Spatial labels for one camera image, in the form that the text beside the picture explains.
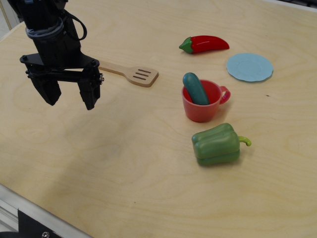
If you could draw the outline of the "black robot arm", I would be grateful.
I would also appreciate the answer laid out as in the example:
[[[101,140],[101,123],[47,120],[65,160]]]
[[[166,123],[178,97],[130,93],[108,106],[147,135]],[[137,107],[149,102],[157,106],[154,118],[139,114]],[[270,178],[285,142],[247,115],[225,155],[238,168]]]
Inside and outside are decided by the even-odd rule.
[[[74,22],[77,17],[65,10],[65,0],[11,0],[10,6],[23,19],[26,34],[34,42],[37,53],[23,55],[20,62],[42,98],[54,105],[61,96],[59,82],[77,83],[88,110],[100,98],[103,75],[99,61],[81,52],[81,41],[87,36],[82,26],[79,37]]]

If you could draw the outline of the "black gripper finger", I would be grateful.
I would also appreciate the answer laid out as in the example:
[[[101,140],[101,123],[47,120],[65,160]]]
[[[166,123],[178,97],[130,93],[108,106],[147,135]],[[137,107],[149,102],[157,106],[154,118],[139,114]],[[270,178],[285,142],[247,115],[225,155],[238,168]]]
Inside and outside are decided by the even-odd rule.
[[[61,90],[56,80],[31,78],[31,81],[46,103],[53,106],[59,100]]]
[[[80,95],[87,110],[95,107],[96,101],[100,98],[101,74],[94,69],[87,68],[81,72],[78,81]]]

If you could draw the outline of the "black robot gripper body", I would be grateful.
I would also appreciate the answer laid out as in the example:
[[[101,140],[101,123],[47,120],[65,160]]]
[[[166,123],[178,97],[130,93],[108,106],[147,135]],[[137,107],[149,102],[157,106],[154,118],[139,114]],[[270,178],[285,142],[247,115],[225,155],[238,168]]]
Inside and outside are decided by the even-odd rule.
[[[74,20],[76,17],[58,17],[52,26],[44,20],[36,20],[34,26],[27,25],[27,36],[33,40],[37,53],[23,55],[20,62],[27,67],[27,74],[37,85],[58,81],[75,82],[79,85],[99,86],[103,76],[99,72],[99,61],[81,52],[81,43],[87,35],[85,25],[83,37],[79,38]]]

